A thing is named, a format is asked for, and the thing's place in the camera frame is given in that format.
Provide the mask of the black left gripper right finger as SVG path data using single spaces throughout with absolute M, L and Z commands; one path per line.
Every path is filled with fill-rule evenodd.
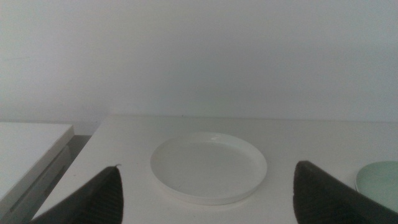
M 293 191 L 298 223 L 397 223 L 397 212 L 358 193 L 310 161 L 295 166 Z

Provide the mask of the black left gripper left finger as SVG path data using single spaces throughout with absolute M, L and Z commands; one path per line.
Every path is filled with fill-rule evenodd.
M 33 224 L 120 224 L 123 184 L 119 169 L 107 167 L 77 191 L 30 222 Z

